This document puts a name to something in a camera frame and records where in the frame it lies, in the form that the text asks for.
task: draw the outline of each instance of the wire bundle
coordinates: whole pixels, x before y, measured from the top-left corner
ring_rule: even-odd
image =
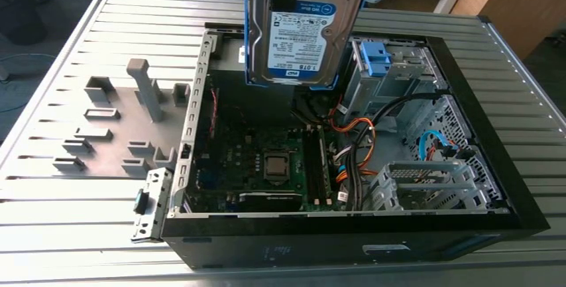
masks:
[[[397,99],[394,99],[391,102],[389,102],[377,112],[377,114],[374,115],[374,118],[371,119],[371,125],[367,125],[365,127],[365,129],[361,131],[361,133],[358,134],[355,140],[353,141],[353,146],[351,149],[358,149],[358,145],[362,143],[363,140],[363,136],[366,136],[367,132],[371,131],[373,134],[375,134],[375,125],[379,122],[379,120],[386,117],[391,111],[394,111],[401,105],[403,105],[405,103],[407,103],[409,101],[414,100],[414,99],[438,99],[441,98],[442,94],[441,93],[414,93],[413,95],[407,95],[407,96],[402,96]],[[362,179],[361,179],[361,175],[365,174],[366,172],[358,168],[357,166],[357,156],[358,156],[358,151],[351,150],[347,154],[347,158],[346,158],[346,173],[347,173],[347,178],[350,179],[350,188],[354,190],[354,196],[353,199],[350,201],[350,196],[349,196],[349,205],[347,208],[350,207],[354,211],[359,211],[362,210],[362,206],[363,206],[363,202],[366,200],[366,198],[362,200]]]

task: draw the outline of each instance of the motherboard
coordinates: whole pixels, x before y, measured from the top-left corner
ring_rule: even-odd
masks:
[[[209,213],[334,210],[326,153],[333,142],[326,142],[322,127],[239,129],[218,122],[210,151],[195,161],[191,209]]]

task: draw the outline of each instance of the side panel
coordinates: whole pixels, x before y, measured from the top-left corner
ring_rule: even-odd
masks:
[[[175,237],[166,239],[191,268],[310,266],[450,260],[500,241],[474,232]]]

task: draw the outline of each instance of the sticker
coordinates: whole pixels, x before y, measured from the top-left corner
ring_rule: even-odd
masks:
[[[333,23],[334,4],[298,1],[295,12],[271,13],[267,67],[277,77],[310,78],[326,50],[323,29]]]
[[[338,201],[347,202],[347,193],[338,192]]]
[[[241,47],[241,52],[238,53],[238,62],[245,64],[246,63],[246,49],[245,46]]]
[[[346,114],[347,108],[342,104],[338,105],[337,109],[341,113]]]

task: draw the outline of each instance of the metal table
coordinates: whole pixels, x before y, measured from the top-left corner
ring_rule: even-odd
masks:
[[[32,160],[27,162],[34,167],[60,151],[60,139],[84,121],[84,107],[75,105],[90,103],[83,88],[91,76],[108,76],[116,87],[134,87],[126,63],[139,57],[150,61],[148,73],[160,87],[190,83],[205,22],[242,23],[242,17],[242,1],[94,0],[0,148],[0,281],[56,286],[80,281],[91,286],[95,280],[112,286],[115,280],[128,286],[190,284],[181,280],[205,286],[562,286],[566,122],[494,27],[476,17],[366,10],[357,29],[445,38],[552,225],[530,239],[500,243],[443,263],[194,272],[166,244],[130,243],[142,179],[68,179],[15,169],[23,160]]]

